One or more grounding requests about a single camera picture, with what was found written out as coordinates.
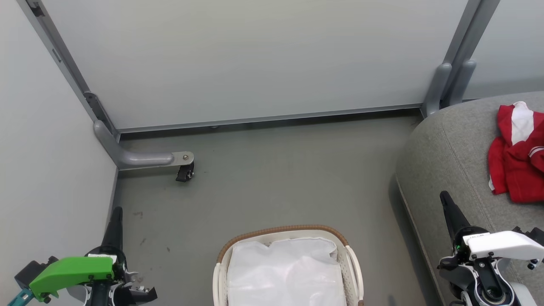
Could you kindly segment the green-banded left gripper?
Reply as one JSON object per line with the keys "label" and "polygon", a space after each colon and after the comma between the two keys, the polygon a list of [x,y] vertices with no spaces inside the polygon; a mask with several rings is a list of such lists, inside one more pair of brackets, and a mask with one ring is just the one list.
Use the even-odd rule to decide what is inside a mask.
{"label": "green-banded left gripper", "polygon": [[59,290],[76,285],[94,289],[103,285],[111,290],[125,282],[127,265],[123,248],[123,209],[115,207],[102,240],[102,246],[84,256],[69,256],[49,263],[29,284],[29,290],[39,302],[50,295],[58,298]]}

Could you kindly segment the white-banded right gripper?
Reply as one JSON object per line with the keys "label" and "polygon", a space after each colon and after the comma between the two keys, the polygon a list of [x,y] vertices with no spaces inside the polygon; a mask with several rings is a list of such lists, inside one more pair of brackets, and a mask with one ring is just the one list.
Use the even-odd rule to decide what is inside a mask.
{"label": "white-banded right gripper", "polygon": [[[452,241],[456,234],[470,223],[447,191],[440,192],[440,200]],[[455,252],[462,252],[468,260],[505,258],[515,260],[542,260],[544,257],[543,230],[533,228],[523,232],[520,228],[495,233],[465,235],[454,244]]]}

